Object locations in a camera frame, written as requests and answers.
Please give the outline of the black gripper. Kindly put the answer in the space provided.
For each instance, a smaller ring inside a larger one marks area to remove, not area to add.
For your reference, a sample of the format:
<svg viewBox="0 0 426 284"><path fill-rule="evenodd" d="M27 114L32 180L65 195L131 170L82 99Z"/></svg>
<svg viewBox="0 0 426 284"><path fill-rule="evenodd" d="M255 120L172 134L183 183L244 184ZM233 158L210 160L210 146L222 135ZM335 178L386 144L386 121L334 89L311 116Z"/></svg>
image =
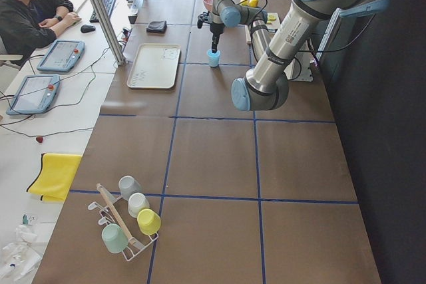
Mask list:
<svg viewBox="0 0 426 284"><path fill-rule="evenodd" d="M222 23L211 23L210 31L212 32L211 52L217 53L220 35L224 32L224 25Z"/></svg>

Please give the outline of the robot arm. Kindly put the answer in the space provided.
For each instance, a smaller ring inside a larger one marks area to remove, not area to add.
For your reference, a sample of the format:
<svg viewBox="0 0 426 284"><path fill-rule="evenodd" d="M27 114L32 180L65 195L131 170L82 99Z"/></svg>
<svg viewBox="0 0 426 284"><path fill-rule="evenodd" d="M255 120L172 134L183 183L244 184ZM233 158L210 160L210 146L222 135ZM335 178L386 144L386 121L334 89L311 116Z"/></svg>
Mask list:
<svg viewBox="0 0 426 284"><path fill-rule="evenodd" d="M266 12L238 5L233 0L212 0L208 22L212 50L217 50L224 28L247 25L254 36L252 46L257 64L245 77L232 83L234 106L241 111L273 110L288 97L285 68L312 34L319 22L328 20L336 9L344 17L364 17L385 10L390 0L291 0L290 10L273 37L268 34Z"/></svg>

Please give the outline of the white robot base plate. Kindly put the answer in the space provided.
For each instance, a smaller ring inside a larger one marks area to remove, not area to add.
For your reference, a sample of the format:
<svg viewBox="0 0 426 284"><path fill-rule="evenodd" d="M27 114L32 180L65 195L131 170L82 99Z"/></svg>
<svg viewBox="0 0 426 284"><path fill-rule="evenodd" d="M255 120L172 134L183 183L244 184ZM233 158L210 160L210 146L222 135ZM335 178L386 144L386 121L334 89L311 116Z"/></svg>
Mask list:
<svg viewBox="0 0 426 284"><path fill-rule="evenodd" d="M310 69L312 55L307 49L298 52L291 63L285 68L284 72L290 81L311 82L313 80Z"/></svg>

